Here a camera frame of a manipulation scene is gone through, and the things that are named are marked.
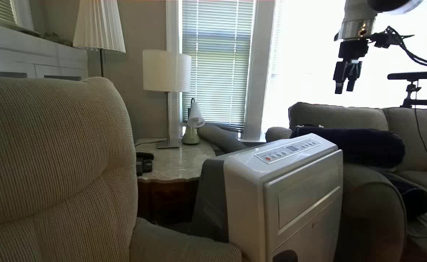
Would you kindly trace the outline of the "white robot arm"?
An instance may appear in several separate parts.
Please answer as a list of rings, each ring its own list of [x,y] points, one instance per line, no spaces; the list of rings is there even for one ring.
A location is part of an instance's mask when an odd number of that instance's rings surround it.
[[[369,52],[373,25],[379,14],[408,14],[423,0],[346,0],[341,28],[334,37],[340,43],[334,69],[336,94],[353,92],[362,73],[362,62]]]

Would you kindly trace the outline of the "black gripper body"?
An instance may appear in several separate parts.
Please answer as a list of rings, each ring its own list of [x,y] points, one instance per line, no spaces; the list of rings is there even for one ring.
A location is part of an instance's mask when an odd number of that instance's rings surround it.
[[[339,57],[343,62],[352,62],[352,60],[359,60],[365,57],[368,52],[369,52],[369,46],[366,40],[343,41],[340,44]]]

